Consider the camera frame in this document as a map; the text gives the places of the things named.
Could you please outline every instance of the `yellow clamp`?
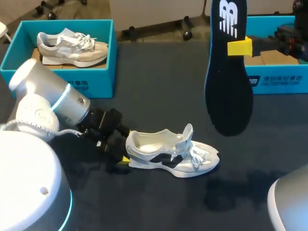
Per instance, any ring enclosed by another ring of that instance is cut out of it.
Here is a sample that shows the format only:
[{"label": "yellow clamp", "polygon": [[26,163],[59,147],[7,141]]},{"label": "yellow clamp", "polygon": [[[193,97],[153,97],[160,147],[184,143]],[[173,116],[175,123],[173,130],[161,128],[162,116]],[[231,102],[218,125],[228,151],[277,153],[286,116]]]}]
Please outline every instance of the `yellow clamp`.
[{"label": "yellow clamp", "polygon": [[120,161],[119,163],[117,163],[118,165],[128,165],[130,163],[130,160],[128,158],[126,158],[125,156],[123,156],[122,161]]},{"label": "yellow clamp", "polygon": [[245,40],[228,42],[228,56],[250,55],[252,56],[252,39],[245,37]]}]

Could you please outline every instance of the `beige sneaker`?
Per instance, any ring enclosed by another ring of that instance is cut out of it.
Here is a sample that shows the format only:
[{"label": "beige sneaker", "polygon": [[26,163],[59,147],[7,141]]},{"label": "beige sneaker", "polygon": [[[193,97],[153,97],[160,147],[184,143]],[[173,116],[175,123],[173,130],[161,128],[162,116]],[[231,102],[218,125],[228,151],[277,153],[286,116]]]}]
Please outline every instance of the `beige sneaker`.
[{"label": "beige sneaker", "polygon": [[40,32],[37,37],[42,63],[46,65],[73,64],[88,67],[103,61],[108,55],[108,44],[95,41],[90,35],[64,29],[58,35]]}]

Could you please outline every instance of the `white sneaker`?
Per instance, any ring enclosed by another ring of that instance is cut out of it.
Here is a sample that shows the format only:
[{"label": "white sneaker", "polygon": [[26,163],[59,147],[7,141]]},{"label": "white sneaker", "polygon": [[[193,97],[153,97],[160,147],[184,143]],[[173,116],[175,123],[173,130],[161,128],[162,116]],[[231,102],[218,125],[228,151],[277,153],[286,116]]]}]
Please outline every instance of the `white sneaker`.
[{"label": "white sneaker", "polygon": [[211,171],[219,163],[218,151],[204,143],[192,141],[188,124],[183,134],[168,129],[158,133],[132,131],[126,140],[130,167],[162,168],[176,177],[195,177]]},{"label": "white sneaker", "polygon": [[40,32],[38,51],[47,65],[73,64],[88,67],[103,61],[108,55],[108,44],[95,41],[90,35],[75,33],[65,28],[58,35]]}]

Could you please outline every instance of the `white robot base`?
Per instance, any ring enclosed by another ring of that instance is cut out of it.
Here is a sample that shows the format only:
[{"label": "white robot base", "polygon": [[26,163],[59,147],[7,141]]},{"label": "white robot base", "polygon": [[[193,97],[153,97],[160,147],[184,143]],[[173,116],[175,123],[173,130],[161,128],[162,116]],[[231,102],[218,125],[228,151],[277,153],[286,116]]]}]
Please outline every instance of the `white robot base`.
[{"label": "white robot base", "polygon": [[18,131],[0,131],[0,147],[0,231],[76,231],[72,192],[52,148]]}]

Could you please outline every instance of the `blue shoe box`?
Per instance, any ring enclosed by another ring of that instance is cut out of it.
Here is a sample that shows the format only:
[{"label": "blue shoe box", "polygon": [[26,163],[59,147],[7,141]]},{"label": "blue shoe box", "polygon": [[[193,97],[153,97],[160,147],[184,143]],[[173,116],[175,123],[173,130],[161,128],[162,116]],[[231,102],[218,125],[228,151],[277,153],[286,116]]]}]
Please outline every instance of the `blue shoe box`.
[{"label": "blue shoe box", "polygon": [[[246,34],[274,35],[277,27],[292,26],[294,16],[254,16],[247,19]],[[254,94],[308,93],[308,65],[246,66]]]},{"label": "blue shoe box", "polygon": [[46,20],[22,21],[15,33],[0,73],[9,84],[16,69],[31,58],[37,46],[37,34],[59,34],[64,28],[90,35],[96,41],[108,43],[106,68],[52,69],[88,98],[112,98],[116,71],[116,34],[113,20]]}]

